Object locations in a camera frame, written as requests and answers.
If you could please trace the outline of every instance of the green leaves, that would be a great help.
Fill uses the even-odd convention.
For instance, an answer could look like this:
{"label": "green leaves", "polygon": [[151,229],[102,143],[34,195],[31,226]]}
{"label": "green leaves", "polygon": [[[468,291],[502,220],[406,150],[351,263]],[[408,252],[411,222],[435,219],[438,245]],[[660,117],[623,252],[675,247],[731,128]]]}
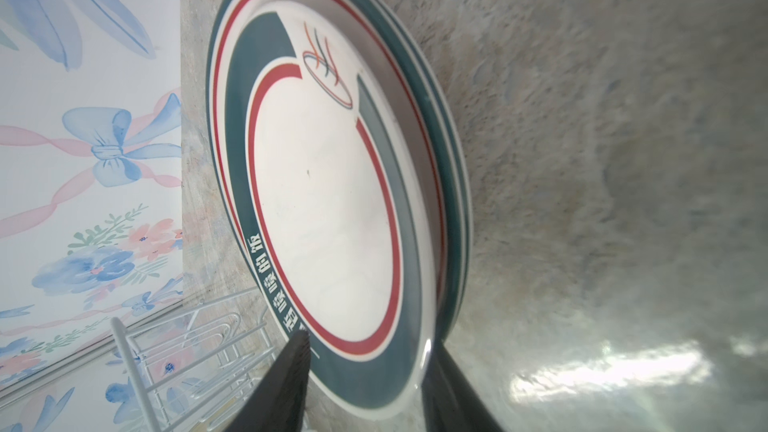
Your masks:
{"label": "green leaves", "polygon": [[66,347],[67,345],[72,344],[74,341],[78,340],[83,334],[87,334],[88,332],[92,332],[96,330],[96,327],[101,323],[107,320],[109,317],[104,317],[96,322],[93,322],[90,325],[86,325],[83,330],[80,330],[76,328],[72,332],[69,332],[67,334],[57,335],[53,337],[53,340],[50,342],[37,342],[33,347],[22,350],[23,354],[26,354],[27,352],[37,352],[37,351],[43,351],[46,354],[50,354],[54,350],[60,347]]}
{"label": "green leaves", "polygon": [[[85,235],[82,232],[76,232],[73,237],[79,240],[79,242],[73,242],[68,245],[70,249],[78,247],[86,247],[89,245],[97,245],[103,247],[105,245],[113,245],[116,241],[123,238],[127,238],[128,234],[125,232],[129,229],[129,224],[126,222],[133,222],[137,216],[140,216],[142,211],[148,209],[144,204],[139,204],[139,207],[132,208],[125,213],[125,216],[117,216],[110,214],[109,219],[104,220],[105,224],[110,225],[109,228],[102,228],[101,226],[94,226],[93,228],[86,228]],[[72,254],[74,250],[67,251],[67,255]]]}
{"label": "green leaves", "polygon": [[162,256],[159,257],[154,262],[145,262],[144,264],[139,265],[134,269],[132,273],[130,273],[122,282],[122,284],[127,285],[133,285],[133,284],[141,284],[145,280],[147,280],[147,277],[159,277],[160,274],[156,273],[155,271],[165,267],[165,265],[168,264],[168,257]]}

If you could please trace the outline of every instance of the red stripe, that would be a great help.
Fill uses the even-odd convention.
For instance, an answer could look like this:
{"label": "red stripe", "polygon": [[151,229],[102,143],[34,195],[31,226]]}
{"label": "red stripe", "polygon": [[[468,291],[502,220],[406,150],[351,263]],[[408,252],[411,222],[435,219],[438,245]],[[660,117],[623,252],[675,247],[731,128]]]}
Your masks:
{"label": "red stripe", "polygon": [[[232,12],[232,15],[230,16],[230,18],[228,19],[228,21],[226,22],[226,25],[224,27],[224,32],[222,33],[221,40],[219,42],[219,47],[218,47],[217,55],[216,55],[216,65],[214,67],[214,97],[213,97],[213,103],[214,103],[213,104],[213,110],[214,110],[214,140],[216,141],[216,154],[218,156],[219,170],[221,171],[220,172],[221,183],[222,183],[222,186],[224,187],[224,195],[226,197],[226,202],[227,202],[227,204],[230,207],[230,213],[231,213],[232,217],[234,218],[235,225],[237,227],[237,231],[240,234],[240,240],[242,241],[243,247],[245,247],[245,250],[248,249],[248,246],[247,246],[247,244],[245,242],[245,237],[243,236],[243,231],[240,228],[240,220],[237,218],[237,215],[235,213],[235,209],[232,206],[232,201],[230,200],[229,189],[227,187],[226,178],[225,178],[225,174],[224,174],[224,166],[223,166],[222,161],[221,161],[221,151],[220,151],[219,136],[218,136],[218,123],[217,123],[217,120],[216,120],[216,112],[217,112],[217,110],[216,110],[216,92],[217,92],[217,87],[218,87],[218,76],[219,76],[219,65],[220,65],[220,61],[221,61],[221,53],[224,50],[224,43],[226,42],[226,37],[227,37],[230,29],[232,28],[232,23],[234,22],[236,16],[243,9],[243,7],[245,6],[245,4],[248,1],[249,0],[240,0],[240,2],[237,3],[237,5],[235,6],[235,8],[234,8],[234,10]],[[418,114],[418,111],[416,109],[416,104],[414,103],[414,100],[411,97],[410,90],[408,90],[408,87],[406,87],[406,82],[404,81],[404,79],[400,75],[400,72],[399,72],[397,66],[395,65],[395,62],[394,62],[393,58],[390,57],[389,51],[387,50],[386,47],[384,47],[384,44],[379,40],[379,37],[376,36],[376,34],[373,33],[373,31],[370,29],[370,27],[368,27],[368,24],[366,24],[365,21],[362,18],[360,18],[355,13],[355,11],[352,10],[352,8],[350,6],[345,4],[343,2],[343,0],[333,0],[333,1],[336,2],[337,4],[339,4],[344,10],[346,10],[348,14],[352,15],[355,18],[355,20],[357,20],[357,22],[360,23],[360,25],[366,30],[366,32],[368,32],[368,34],[371,36],[371,38],[373,38],[373,40],[379,46],[379,49],[381,49],[381,51],[384,53],[384,56],[387,58],[387,61],[389,61],[389,65],[392,67],[392,70],[394,70],[395,74],[397,75],[397,78],[400,81],[400,86],[403,88],[403,90],[408,95],[408,101],[411,103],[411,108],[413,109],[413,112],[416,115],[416,120],[418,121],[418,128],[421,131],[422,138],[424,139],[425,143],[427,144],[427,152],[429,154],[429,165],[432,168],[432,176],[435,179],[435,186],[436,186],[437,194],[438,194],[438,207],[439,207],[439,212],[440,212],[440,217],[439,217],[439,219],[440,219],[440,265],[439,265],[438,271],[440,272],[445,267],[445,259],[446,259],[446,252],[447,252],[446,251],[446,226],[445,226],[445,223],[443,221],[444,211],[443,211],[442,187],[441,187],[438,175],[437,175],[437,167],[436,167],[435,157],[434,157],[434,155],[432,153],[432,148],[431,148],[431,145],[430,145],[431,143],[430,143],[429,138],[428,138],[428,136],[426,134],[424,122],[423,122],[421,116]]]}
{"label": "red stripe", "polygon": [[362,138],[363,143],[366,145],[366,149],[368,150],[368,154],[371,158],[371,161],[373,162],[373,166],[376,169],[376,177],[379,179],[379,185],[382,190],[382,195],[384,196],[384,203],[386,204],[386,211],[387,211],[387,217],[389,219],[389,231],[390,231],[390,238],[392,240],[392,290],[389,293],[389,304],[387,306],[387,310],[384,314],[384,319],[379,324],[378,329],[373,332],[368,338],[362,340],[362,341],[346,341],[344,339],[341,339],[334,334],[332,334],[330,331],[325,329],[320,322],[318,322],[313,316],[312,313],[309,312],[302,301],[299,299],[296,292],[293,290],[293,287],[291,286],[290,281],[285,276],[285,273],[283,271],[283,266],[280,264],[280,259],[278,258],[277,254],[275,253],[274,246],[272,245],[272,239],[270,238],[269,230],[267,229],[266,222],[264,221],[264,214],[261,210],[261,200],[259,198],[259,188],[258,188],[258,182],[256,180],[256,158],[254,155],[254,143],[255,143],[255,136],[256,136],[256,120],[258,120],[259,116],[259,109],[261,108],[261,103],[264,100],[264,96],[269,91],[269,89],[280,79],[283,79],[285,77],[298,77],[301,78],[301,69],[298,65],[295,65],[293,63],[287,63],[283,65],[278,65],[274,69],[270,70],[264,75],[264,79],[261,81],[261,83],[256,88],[256,93],[254,94],[254,101],[251,104],[250,108],[250,119],[248,122],[248,153],[250,155],[250,184],[254,191],[254,206],[256,208],[256,214],[259,217],[259,224],[261,224],[261,235],[264,238],[264,243],[266,244],[267,250],[270,253],[270,256],[272,257],[272,260],[275,265],[275,269],[277,270],[277,273],[280,275],[280,279],[283,282],[283,285],[286,288],[286,291],[288,292],[288,295],[291,297],[291,300],[296,305],[296,307],[301,312],[302,317],[310,323],[310,326],[312,327],[312,330],[317,332],[319,336],[324,338],[326,341],[328,341],[329,344],[331,344],[333,347],[338,348],[339,350],[342,350],[344,352],[347,352],[348,354],[368,354],[370,352],[373,352],[376,350],[376,348],[381,345],[381,343],[386,339],[390,329],[392,328],[392,325],[395,322],[395,315],[397,313],[397,304],[398,304],[398,295],[400,292],[400,249],[399,249],[399,243],[398,243],[398,235],[397,235],[397,222],[395,219],[395,208],[392,204],[392,200],[389,196],[389,188],[386,184],[386,179],[384,176],[384,171],[381,168],[381,164],[379,163],[379,159],[376,156],[376,150],[373,149],[373,144],[371,143],[370,138],[368,137],[368,134],[365,130],[365,128],[362,126],[362,123],[360,120],[357,121],[357,131],[360,134],[360,137]]}

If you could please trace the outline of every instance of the blue bow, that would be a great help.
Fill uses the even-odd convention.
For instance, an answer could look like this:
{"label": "blue bow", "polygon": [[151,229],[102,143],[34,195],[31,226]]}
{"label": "blue bow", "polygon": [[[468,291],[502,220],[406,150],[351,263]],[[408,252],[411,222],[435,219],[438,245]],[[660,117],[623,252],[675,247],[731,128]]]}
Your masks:
{"label": "blue bow", "polygon": [[79,107],[67,111],[62,117],[69,132],[89,144],[91,152],[98,158],[94,166],[94,177],[104,187],[116,187],[136,182],[141,178],[141,169],[128,160],[141,158],[181,157],[181,147],[174,144],[149,144],[128,153],[125,146],[147,142],[181,125],[181,102],[175,93],[144,130],[125,140],[130,127],[130,112],[110,107]]}

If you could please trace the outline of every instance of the pink ribbon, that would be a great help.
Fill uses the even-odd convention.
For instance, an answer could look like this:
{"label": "pink ribbon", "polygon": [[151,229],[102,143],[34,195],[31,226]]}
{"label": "pink ribbon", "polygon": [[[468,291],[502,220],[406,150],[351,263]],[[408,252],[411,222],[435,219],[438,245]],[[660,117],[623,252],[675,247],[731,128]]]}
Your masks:
{"label": "pink ribbon", "polygon": [[82,314],[77,314],[77,315],[75,315],[72,318],[66,318],[66,319],[63,319],[63,320],[60,320],[60,321],[46,322],[45,324],[40,324],[40,325],[25,325],[24,327],[14,328],[14,329],[11,329],[10,331],[0,331],[0,335],[3,335],[5,337],[10,337],[12,335],[23,334],[26,331],[31,331],[31,330],[37,329],[37,328],[56,327],[56,326],[61,325],[61,324],[66,324],[67,322],[81,321],[84,318],[89,318],[89,317],[91,317],[93,315],[108,314],[110,312],[114,312],[114,311],[120,310],[122,308],[123,308],[123,306],[121,304],[113,305],[110,308],[106,308],[106,309],[102,309],[102,310],[91,310],[91,311],[83,312]]}
{"label": "pink ribbon", "polygon": [[[163,95],[155,105],[152,113],[133,120],[130,124],[130,127],[128,128],[129,137],[136,135],[136,133],[145,128],[152,122],[152,120],[154,120],[155,117],[158,116],[160,111],[163,109],[163,106],[168,101],[168,97],[171,93],[178,94],[179,89],[172,90]],[[46,144],[50,144],[71,156],[90,157],[93,155],[91,152],[91,144],[83,142],[82,140],[49,139],[38,134],[37,132],[26,130],[21,127],[0,126],[0,146],[30,147],[43,146]],[[129,151],[131,149],[137,149],[142,145],[143,144],[137,144],[126,150]],[[137,163],[137,165],[141,169],[142,178],[154,180],[162,187],[170,188],[181,186],[181,179],[178,177],[165,175],[156,176],[154,172],[152,172],[152,169],[145,164]],[[39,226],[53,215],[56,207],[58,207],[63,202],[66,202],[67,200],[79,196],[88,190],[88,188],[91,187],[94,182],[95,177],[93,175],[93,168],[89,167],[88,169],[83,170],[77,174],[75,177],[69,179],[67,183],[63,184],[62,187],[59,188],[55,194],[53,194],[53,198],[51,199],[50,204],[21,212],[15,216],[0,219],[0,238],[8,237],[9,235],[15,235],[20,232],[24,232],[25,230],[29,230],[34,226]]]}

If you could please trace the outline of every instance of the plate logo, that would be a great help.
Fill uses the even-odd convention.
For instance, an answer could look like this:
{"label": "plate logo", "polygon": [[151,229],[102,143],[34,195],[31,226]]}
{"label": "plate logo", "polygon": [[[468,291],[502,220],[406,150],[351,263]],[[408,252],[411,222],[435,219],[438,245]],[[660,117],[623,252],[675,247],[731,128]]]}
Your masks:
{"label": "plate logo", "polygon": [[304,59],[304,66],[306,66],[307,72],[312,75],[315,82],[322,87],[322,89],[341,107],[345,109],[352,109],[352,95],[350,90],[346,88],[346,84],[342,80],[339,70],[336,68],[336,63],[333,62],[333,55],[331,54],[331,46],[328,43],[328,37],[324,37],[325,49],[322,48],[320,37],[317,35],[317,28],[313,27],[312,36],[310,36],[310,30],[304,23],[304,32],[306,33],[306,39],[310,42],[312,50],[305,50],[302,53]]}

